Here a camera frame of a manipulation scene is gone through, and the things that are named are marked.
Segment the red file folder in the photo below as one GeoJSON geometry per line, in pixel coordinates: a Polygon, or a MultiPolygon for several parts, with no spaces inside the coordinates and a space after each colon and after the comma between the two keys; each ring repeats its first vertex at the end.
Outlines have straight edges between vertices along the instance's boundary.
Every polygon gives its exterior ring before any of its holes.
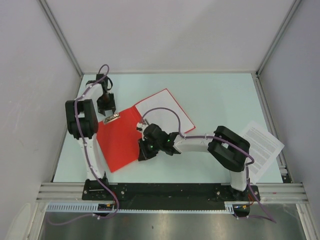
{"type": "Polygon", "coordinates": [[[104,124],[103,120],[98,123],[97,141],[112,173],[138,159],[138,139],[142,135],[136,130],[136,126],[146,113],[140,115],[133,105],[120,111],[119,115],[120,118],[108,124],[104,124]]]}

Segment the text printed paper sheet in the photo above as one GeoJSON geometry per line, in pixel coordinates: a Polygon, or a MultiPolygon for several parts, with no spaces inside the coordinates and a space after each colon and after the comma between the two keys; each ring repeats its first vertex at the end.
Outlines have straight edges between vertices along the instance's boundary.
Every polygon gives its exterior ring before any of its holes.
{"type": "Polygon", "coordinates": [[[244,128],[241,136],[250,143],[249,154],[254,159],[248,167],[251,183],[281,183],[277,157],[285,145],[254,121],[244,128]]]}

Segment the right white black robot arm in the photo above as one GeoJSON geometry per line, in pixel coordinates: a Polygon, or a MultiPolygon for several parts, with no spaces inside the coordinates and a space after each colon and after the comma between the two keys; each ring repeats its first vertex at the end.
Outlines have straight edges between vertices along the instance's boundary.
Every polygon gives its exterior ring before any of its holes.
{"type": "Polygon", "coordinates": [[[250,156],[250,143],[225,126],[218,126],[214,135],[181,135],[166,133],[156,124],[138,123],[139,161],[146,161],[164,152],[169,156],[187,152],[211,154],[230,174],[230,194],[242,201],[249,194],[248,166],[255,161],[250,156]]]}

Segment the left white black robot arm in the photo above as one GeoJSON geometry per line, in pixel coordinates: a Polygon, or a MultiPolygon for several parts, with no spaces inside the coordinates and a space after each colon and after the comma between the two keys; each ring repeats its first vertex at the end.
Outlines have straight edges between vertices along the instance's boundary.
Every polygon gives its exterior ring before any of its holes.
{"type": "Polygon", "coordinates": [[[90,193],[100,200],[110,195],[115,198],[102,167],[97,140],[97,114],[105,117],[108,111],[116,112],[115,96],[110,93],[112,87],[107,74],[98,73],[95,80],[86,83],[85,91],[78,98],[65,102],[67,130],[80,145],[86,164],[87,179],[82,194],[85,200],[92,199],[90,193]]]}

